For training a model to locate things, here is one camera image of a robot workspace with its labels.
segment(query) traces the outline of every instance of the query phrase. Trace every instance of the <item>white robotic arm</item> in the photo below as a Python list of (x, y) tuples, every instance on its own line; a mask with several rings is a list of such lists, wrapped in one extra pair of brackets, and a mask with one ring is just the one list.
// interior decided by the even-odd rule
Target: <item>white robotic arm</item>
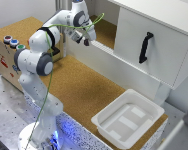
[[(42, 107), (45, 97), (47, 95), (47, 88), (39, 78), (39, 76), (47, 76), (53, 69), (53, 63), (51, 56), (47, 53), (50, 47), (54, 47), (60, 40), (60, 33), (56, 26), (50, 27), (51, 25), (62, 24), (72, 27), (86, 27), (92, 25), (89, 19), (87, 6), (84, 0), (73, 0), (72, 10), (60, 10), (52, 18), (50, 18), (43, 27), (38, 29), (29, 39), (30, 50), (19, 50), (15, 53), (14, 61), (22, 74), (19, 78), (23, 91), (27, 94), (34, 103)], [(66, 35), (72, 40), (80, 42), (82, 35), (75, 28), (67, 28)], [(94, 25), (92, 25), (88, 32), (84, 34), (85, 45), (88, 45), (88, 41), (96, 39), (96, 33)], [(30, 149), (40, 150), (45, 149), (43, 143), (49, 142), (52, 135), (57, 130), (56, 116), (61, 114), (63, 111), (63, 104), (59, 99), (54, 97), (52, 94), (48, 94), (46, 104), (43, 108), (39, 123), (36, 126), (32, 135), (31, 142), (29, 143)], [(26, 141), (19, 141), (19, 150), (22, 150)], [(54, 149), (60, 149), (59, 146), (54, 146)]]

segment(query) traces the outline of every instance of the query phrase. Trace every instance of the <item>green wire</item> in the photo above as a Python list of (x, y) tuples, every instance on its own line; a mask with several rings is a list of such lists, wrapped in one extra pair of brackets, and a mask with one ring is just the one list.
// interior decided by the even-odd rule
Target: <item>green wire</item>
[[(62, 26), (62, 27), (77, 28), (77, 29), (88, 28), (88, 29), (86, 30), (86, 32), (82, 35), (82, 37), (83, 37), (83, 36), (89, 31), (89, 29), (91, 28), (91, 26), (97, 24), (100, 20), (102, 20), (103, 17), (104, 17), (104, 13), (100, 14), (100, 15), (93, 21), (93, 23), (92, 23), (91, 25), (89, 25), (89, 26), (74, 27), (74, 26), (67, 26), (67, 25), (62, 25), (62, 24), (54, 24), (54, 25), (49, 26), (49, 28), (54, 27), (54, 26)], [(51, 46), (50, 46), (50, 41), (49, 41), (49, 38), (48, 38), (48, 34), (47, 34), (47, 32), (45, 32), (45, 33), (46, 33), (46, 38), (47, 38), (47, 43), (48, 43), (48, 45), (49, 45), (50, 53), (51, 53), (51, 56), (53, 57), (53, 53), (52, 53), (52, 49), (51, 49)], [(53, 70), (52, 70), (51, 75), (50, 75), (50, 81), (49, 81), (49, 84), (48, 84), (47, 94), (46, 94), (46, 96), (45, 96), (45, 101), (44, 101), (44, 103), (43, 103), (43, 105), (42, 105), (42, 107), (41, 107), (41, 110), (40, 110), (40, 112), (39, 112), (39, 115), (38, 115), (38, 117), (37, 117), (37, 119), (36, 119), (36, 122), (35, 122), (35, 124), (34, 124), (33, 129), (32, 129), (32, 132), (31, 132), (31, 135), (30, 135), (30, 138), (29, 138), (29, 140), (28, 140), (28, 143), (27, 143), (27, 146), (26, 146), (25, 150), (27, 150), (27, 147), (28, 147), (28, 145), (29, 145), (29, 142), (31, 141), (31, 138), (32, 138), (34, 129), (35, 129), (35, 127), (36, 127), (36, 124), (37, 124), (37, 122), (38, 122), (38, 119), (40, 118), (41, 112), (43, 111), (43, 108), (44, 108), (45, 103), (46, 103), (46, 101), (47, 101), (47, 96), (48, 96), (48, 93), (49, 93), (49, 90), (50, 90), (50, 86), (51, 86), (51, 82), (52, 82), (52, 74), (53, 74)]]

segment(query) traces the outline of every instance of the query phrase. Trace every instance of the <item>white tray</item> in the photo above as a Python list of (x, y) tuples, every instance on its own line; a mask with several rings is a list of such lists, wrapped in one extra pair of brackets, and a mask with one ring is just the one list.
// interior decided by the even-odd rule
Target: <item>white tray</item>
[(127, 90), (92, 118), (99, 133), (120, 149), (130, 149), (163, 115), (164, 109)]

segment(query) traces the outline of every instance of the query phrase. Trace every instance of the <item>cabinet top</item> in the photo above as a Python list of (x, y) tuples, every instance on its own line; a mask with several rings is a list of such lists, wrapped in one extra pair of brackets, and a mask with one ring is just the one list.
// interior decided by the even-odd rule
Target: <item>cabinet top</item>
[(108, 0), (188, 35), (188, 0)]

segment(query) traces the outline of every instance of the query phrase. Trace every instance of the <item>white cabinet door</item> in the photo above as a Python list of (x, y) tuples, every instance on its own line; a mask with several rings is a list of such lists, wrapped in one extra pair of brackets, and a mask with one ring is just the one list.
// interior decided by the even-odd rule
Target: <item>white cabinet door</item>
[[(147, 61), (140, 64), (139, 56), (147, 32), (154, 37), (148, 41)], [(187, 51), (187, 35), (120, 8), (114, 54), (173, 86)]]

